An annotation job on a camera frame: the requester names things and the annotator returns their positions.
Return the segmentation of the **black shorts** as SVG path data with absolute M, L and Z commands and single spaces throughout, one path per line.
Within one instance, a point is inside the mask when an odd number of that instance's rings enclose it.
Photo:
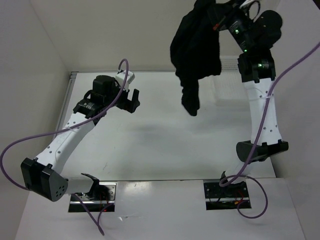
M 199 80 L 222 71 L 219 33 L 213 30 L 207 10 L 214 0 L 197 0 L 173 37 L 169 51 L 182 87 L 181 104 L 191 116 L 200 109 Z

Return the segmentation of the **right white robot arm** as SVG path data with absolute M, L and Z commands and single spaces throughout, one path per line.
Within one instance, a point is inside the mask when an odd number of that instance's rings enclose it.
M 289 149 L 278 127 L 274 94 L 276 64 L 271 53 L 271 48 L 282 36 L 283 20 L 273 10 L 258 12 L 256 19 L 250 18 L 251 6 L 259 3 L 258 0 L 230 0 L 215 3 L 208 9 L 213 30 L 229 31 L 242 50 L 237 59 L 238 70 L 251 117 L 250 140 L 236 145 L 240 164 L 225 171 L 220 179 L 219 191 L 225 197 L 237 191 L 236 184 L 248 175 L 250 164 L 263 162 Z

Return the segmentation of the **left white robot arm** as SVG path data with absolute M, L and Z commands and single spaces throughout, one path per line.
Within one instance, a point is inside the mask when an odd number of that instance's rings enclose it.
M 83 138 L 94 129 L 106 110 L 117 107 L 134 113 L 140 106 L 139 90 L 134 89 L 129 99 L 129 85 L 135 79 L 131 71 L 120 71 L 116 76 L 98 75 L 92 89 L 85 93 L 73 109 L 63 132 L 56 135 L 45 150 L 35 158 L 26 158 L 21 171 L 26 188 L 56 202 L 63 195 L 82 193 L 87 199 L 96 199 L 102 189 L 100 180 L 88 173 L 80 178 L 63 177 L 62 170 Z

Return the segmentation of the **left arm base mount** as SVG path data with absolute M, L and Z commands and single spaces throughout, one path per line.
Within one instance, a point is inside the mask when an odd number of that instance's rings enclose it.
M 99 183 L 100 190 L 95 196 L 89 196 L 86 193 L 76 193 L 70 197 L 68 212 L 84 213 L 85 209 L 81 205 L 80 200 L 85 207 L 92 213 L 114 212 L 117 182 L 102 181 Z

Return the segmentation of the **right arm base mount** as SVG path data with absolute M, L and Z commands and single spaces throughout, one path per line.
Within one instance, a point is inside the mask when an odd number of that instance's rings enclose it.
M 207 211 L 251 209 L 248 187 L 245 181 L 220 187 L 218 179 L 204 180 L 204 196 Z

